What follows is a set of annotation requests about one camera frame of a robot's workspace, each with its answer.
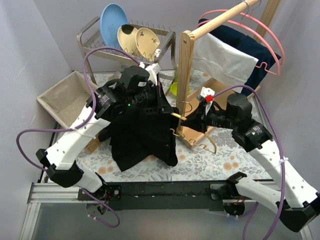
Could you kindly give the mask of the yellow wavy hanger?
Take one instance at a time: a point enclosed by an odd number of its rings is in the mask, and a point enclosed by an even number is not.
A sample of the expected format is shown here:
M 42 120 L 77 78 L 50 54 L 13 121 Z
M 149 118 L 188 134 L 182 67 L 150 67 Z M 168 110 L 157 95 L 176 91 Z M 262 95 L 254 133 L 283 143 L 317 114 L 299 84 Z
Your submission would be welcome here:
M 216 145 L 215 141 L 209 135 L 209 133 L 211 133 L 213 131 L 213 129 L 214 129 L 213 127 L 210 127 L 208 129 L 208 131 L 205 133 L 198 132 L 198 131 L 195 131 L 190 128 L 186 128 L 185 126 L 183 126 L 182 128 L 178 127 L 176 130 L 171 128 L 170 130 L 172 131 L 172 134 L 175 137 L 177 137 L 178 139 L 180 139 L 189 149 L 193 149 L 194 147 L 198 147 L 198 148 L 202 148 L 205 151 L 208 151 L 212 154 L 216 154 L 217 153 L 217 145 Z M 201 141 L 204 138 L 207 138 L 209 140 L 209 142 L 213 146 L 213 150 L 209 149 L 207 144 L 201 143 Z

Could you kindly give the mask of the black cloth garment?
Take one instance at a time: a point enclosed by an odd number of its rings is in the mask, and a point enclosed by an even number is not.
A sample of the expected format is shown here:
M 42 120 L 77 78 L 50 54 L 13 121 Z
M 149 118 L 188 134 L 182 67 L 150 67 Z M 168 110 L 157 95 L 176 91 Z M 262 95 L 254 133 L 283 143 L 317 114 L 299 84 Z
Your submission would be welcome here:
M 177 129 L 179 121 L 169 113 L 147 115 L 141 108 L 132 108 L 104 128 L 98 139 L 110 139 L 112 158 L 122 172 L 149 156 L 174 167 L 178 158 L 172 130 Z

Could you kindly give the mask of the white cloth garment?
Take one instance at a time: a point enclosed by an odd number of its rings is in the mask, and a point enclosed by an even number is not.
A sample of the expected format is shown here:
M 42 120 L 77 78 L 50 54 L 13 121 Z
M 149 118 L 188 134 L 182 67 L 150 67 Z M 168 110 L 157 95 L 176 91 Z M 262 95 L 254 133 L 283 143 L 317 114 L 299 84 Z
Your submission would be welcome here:
M 244 85 L 258 61 L 208 33 L 194 42 L 191 67 L 231 87 Z

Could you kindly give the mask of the dark blue denim skirt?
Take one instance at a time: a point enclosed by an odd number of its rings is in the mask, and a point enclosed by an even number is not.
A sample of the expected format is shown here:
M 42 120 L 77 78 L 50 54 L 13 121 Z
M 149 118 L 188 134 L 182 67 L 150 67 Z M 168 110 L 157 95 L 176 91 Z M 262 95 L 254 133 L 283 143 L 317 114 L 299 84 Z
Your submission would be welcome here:
M 267 47 L 220 25 L 195 41 L 191 66 L 227 87 L 246 85 L 256 89 L 275 63 Z

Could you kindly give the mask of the pink wavy hanger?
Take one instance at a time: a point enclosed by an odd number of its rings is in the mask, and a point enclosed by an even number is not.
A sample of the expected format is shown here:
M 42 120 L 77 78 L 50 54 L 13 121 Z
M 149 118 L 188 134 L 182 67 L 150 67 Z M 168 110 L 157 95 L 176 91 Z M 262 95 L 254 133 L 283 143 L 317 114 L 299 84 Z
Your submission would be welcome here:
M 251 28 L 240 22 L 236 22 L 233 20 L 228 20 L 227 22 L 248 30 L 263 43 L 260 44 L 248 35 L 245 35 L 225 25 L 221 25 L 209 32 L 211 35 L 217 37 L 224 43 L 258 59 L 257 65 L 255 66 L 255 70 L 251 74 L 251 77 L 255 80 L 258 78 L 263 79 L 265 75 L 270 72 L 270 68 L 273 65 L 276 65 L 277 69 L 277 72 L 275 72 L 274 74 L 280 75 L 280 63 L 282 61 L 282 54 L 276 54 L 270 47 L 270 45 L 257 31 L 252 30 Z
M 199 19 L 203 19 L 206 15 L 208 14 L 212 14 L 212 13 L 223 13 L 223 12 L 227 12 L 227 9 L 215 9 L 215 10 L 210 10 L 205 12 Z M 285 63 L 285 51 L 283 49 L 282 44 L 280 43 L 280 41 L 278 40 L 277 36 L 271 31 L 271 29 L 265 25 L 264 23 L 262 23 L 260 20 L 256 19 L 255 17 L 251 16 L 250 14 L 246 14 L 243 12 L 239 13 L 241 16 L 246 17 L 248 19 L 251 19 L 252 21 L 256 22 L 258 25 L 260 25 L 263 29 L 265 29 L 270 35 L 271 37 L 274 39 L 274 41 L 277 43 L 279 50 L 281 52 L 281 63 L 280 65 L 284 65 Z

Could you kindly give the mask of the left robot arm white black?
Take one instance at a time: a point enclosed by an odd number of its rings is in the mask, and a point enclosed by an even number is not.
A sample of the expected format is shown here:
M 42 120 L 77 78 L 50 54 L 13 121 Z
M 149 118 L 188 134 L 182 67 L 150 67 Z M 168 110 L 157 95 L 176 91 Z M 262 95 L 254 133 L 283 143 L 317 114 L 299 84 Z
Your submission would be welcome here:
M 101 175 L 76 161 L 93 139 L 110 141 L 112 158 L 121 171 L 149 156 L 176 166 L 173 131 L 178 121 L 173 114 L 178 110 L 170 106 L 162 86 L 149 78 L 142 67 L 127 67 L 120 78 L 95 91 L 69 131 L 51 147 L 36 152 L 51 181 L 64 188 L 86 189 L 95 200 L 103 199 L 107 191 Z

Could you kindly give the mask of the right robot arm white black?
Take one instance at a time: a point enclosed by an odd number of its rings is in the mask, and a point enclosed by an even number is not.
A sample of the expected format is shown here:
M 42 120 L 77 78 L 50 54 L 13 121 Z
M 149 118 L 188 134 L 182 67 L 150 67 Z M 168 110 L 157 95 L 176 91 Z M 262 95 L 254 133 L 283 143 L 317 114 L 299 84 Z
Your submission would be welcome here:
M 240 93 L 227 97 L 222 109 L 213 94 L 200 93 L 199 105 L 181 125 L 205 133 L 208 127 L 230 129 L 234 141 L 268 172 L 281 192 L 273 190 L 237 172 L 226 180 L 226 192 L 232 199 L 241 195 L 255 200 L 274 213 L 291 231 L 299 232 L 320 214 L 320 193 L 307 183 L 288 160 L 282 159 L 273 136 L 252 117 L 252 104 Z

